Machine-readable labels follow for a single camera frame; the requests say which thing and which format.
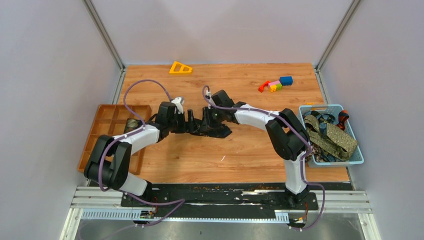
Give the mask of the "black tie with gold pattern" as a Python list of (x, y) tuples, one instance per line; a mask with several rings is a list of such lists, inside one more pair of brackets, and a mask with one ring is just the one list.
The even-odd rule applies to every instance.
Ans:
[(232, 133), (232, 130), (223, 123), (214, 126), (201, 124), (194, 130), (190, 130), (189, 133), (194, 136), (224, 139)]

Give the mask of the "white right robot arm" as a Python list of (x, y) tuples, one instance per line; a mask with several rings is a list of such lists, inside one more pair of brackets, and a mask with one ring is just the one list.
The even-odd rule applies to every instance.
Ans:
[(203, 108), (200, 132), (208, 137), (226, 138), (232, 131), (225, 122), (266, 131), (274, 151), (284, 160), (285, 188), (289, 191), (286, 204), (292, 209), (301, 207), (308, 192), (303, 160), (312, 148), (306, 129), (293, 111), (270, 111), (241, 101), (234, 103), (224, 90), (211, 94), (207, 85), (202, 94), (208, 106)]

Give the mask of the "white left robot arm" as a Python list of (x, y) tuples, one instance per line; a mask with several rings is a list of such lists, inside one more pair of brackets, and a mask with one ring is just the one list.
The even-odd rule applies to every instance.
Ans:
[(158, 112), (140, 127), (116, 136), (101, 135), (90, 154), (83, 175), (102, 187), (134, 195), (140, 206), (149, 206), (153, 201), (152, 184), (130, 173), (131, 156), (147, 146), (156, 144), (170, 133), (193, 133), (201, 120), (189, 109), (179, 112), (177, 105), (162, 102)]

